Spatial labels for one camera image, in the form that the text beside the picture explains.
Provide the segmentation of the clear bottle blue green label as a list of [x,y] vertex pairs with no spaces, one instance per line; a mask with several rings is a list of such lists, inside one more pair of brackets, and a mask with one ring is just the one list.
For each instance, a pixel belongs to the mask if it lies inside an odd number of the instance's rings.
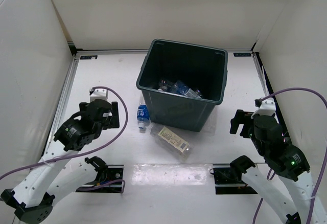
[[171,88],[169,89],[169,92],[172,94],[178,94],[178,95],[184,95],[189,92],[190,88],[182,81],[178,80],[176,81]]

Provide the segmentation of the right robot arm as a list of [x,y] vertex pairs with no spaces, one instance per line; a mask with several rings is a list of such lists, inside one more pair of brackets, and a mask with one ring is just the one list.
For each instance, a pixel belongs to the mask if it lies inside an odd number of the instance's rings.
[[230,123],[231,134],[237,132],[239,125],[243,125],[240,136],[251,139],[259,155],[276,175],[295,182],[301,173],[310,169],[303,152],[286,142],[282,126],[274,115],[255,115],[238,109]]

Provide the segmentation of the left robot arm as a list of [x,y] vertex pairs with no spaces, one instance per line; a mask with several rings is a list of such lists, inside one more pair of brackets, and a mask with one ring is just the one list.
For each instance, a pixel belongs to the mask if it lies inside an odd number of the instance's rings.
[[30,173],[22,182],[1,193],[20,221],[41,223],[70,193],[107,180],[108,165],[81,150],[102,131],[119,128],[118,103],[96,99],[80,103],[79,109],[59,127],[39,162],[27,167]]

